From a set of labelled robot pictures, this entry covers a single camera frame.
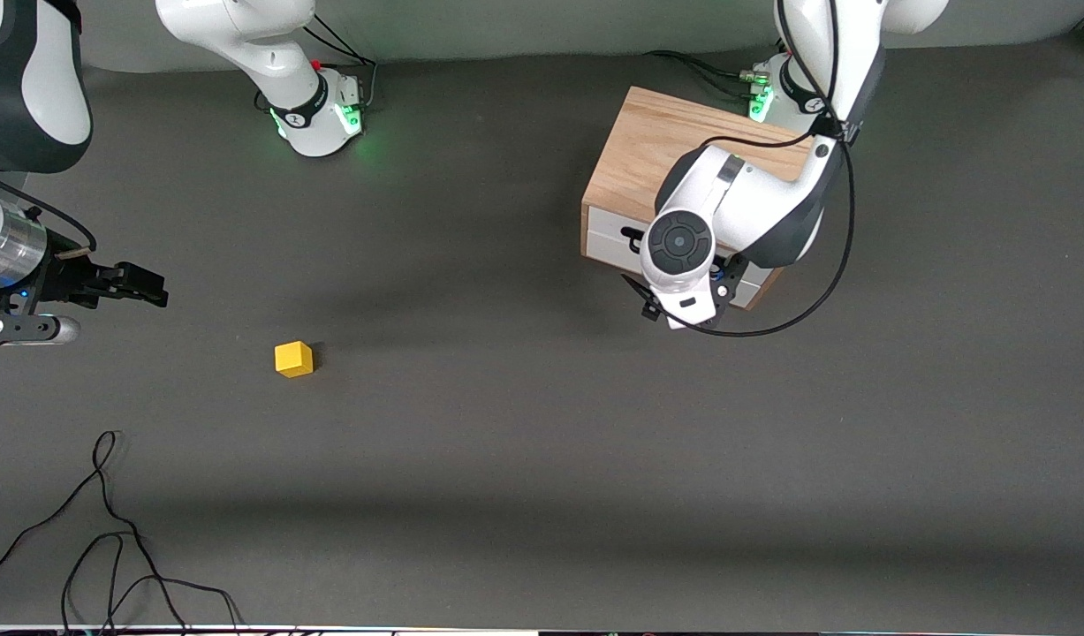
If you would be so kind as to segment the white drawer with black handle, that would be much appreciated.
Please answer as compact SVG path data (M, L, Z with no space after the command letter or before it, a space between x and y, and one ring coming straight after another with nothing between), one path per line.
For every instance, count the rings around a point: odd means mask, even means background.
M634 251L637 246L634 235L649 228L651 217L651 213L627 215L596 205L586 206L581 225L582 256L634 274L642 281L638 254ZM744 310L752 309L763 293L767 291L767 287L780 277L780 271L783 270L747 265L745 273L737 277L732 306Z

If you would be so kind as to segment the yellow cube block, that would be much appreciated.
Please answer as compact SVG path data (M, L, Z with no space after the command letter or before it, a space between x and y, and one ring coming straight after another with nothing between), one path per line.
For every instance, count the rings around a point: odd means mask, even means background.
M315 355L304 341L279 343L274 349L274 368L286 378L304 377L315 371Z

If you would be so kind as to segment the wooden drawer cabinet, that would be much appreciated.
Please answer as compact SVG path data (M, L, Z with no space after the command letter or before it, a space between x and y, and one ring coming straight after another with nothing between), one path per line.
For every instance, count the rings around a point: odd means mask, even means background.
M672 165L688 150L697 148L712 137L720 138L720 148L731 150L745 161L752 163L754 168L767 170L785 181L793 181L800 176L812 153L806 141L791 148L754 148L738 141L728 142L726 137L780 142L791 140L795 133L780 126L756 122L743 114L633 86L625 94L581 198L581 250L582 215L586 206L655 217L657 194Z

